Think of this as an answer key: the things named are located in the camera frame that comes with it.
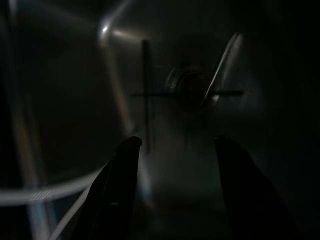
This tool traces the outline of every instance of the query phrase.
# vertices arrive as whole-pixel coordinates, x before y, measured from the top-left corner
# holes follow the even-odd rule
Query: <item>metal surface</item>
[[[320,181],[319,133],[314,132],[320,111],[317,104],[309,107],[313,89],[301,87],[310,80],[303,66],[297,67],[287,29],[277,24],[277,4],[119,0],[102,7],[98,1],[44,2],[39,6],[81,16],[81,21],[64,18],[70,23],[64,31],[64,24],[56,23],[59,17],[39,26],[27,12],[31,8],[16,4],[20,74],[32,106],[38,140],[33,146],[45,165],[44,182],[101,166],[126,135],[145,141],[147,108],[150,151],[142,149],[140,156],[132,238],[230,237],[213,144],[218,135],[248,150],[299,227],[317,236],[320,220],[311,209],[319,210],[318,190],[310,185]],[[82,22],[88,23],[83,29]],[[146,106],[144,98],[132,97],[145,92],[143,40],[149,44],[147,91],[165,93],[169,74],[179,66],[201,66],[212,80],[236,32],[240,36],[217,78],[221,90],[243,95],[220,96],[213,110],[200,114],[186,114],[174,98],[149,97]]]

